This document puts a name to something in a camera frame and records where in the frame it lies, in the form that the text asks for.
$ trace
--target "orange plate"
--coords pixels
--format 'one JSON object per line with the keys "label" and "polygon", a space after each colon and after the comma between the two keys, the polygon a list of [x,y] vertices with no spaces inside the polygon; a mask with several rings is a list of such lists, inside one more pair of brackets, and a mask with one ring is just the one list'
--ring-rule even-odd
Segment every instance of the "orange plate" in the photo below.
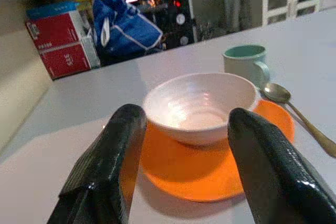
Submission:
{"label": "orange plate", "polygon": [[[286,110],[262,100],[255,112],[278,126],[293,142],[294,123]],[[180,144],[149,125],[141,164],[154,185],[178,198],[214,201],[243,192],[227,139],[209,147],[192,147]]]}

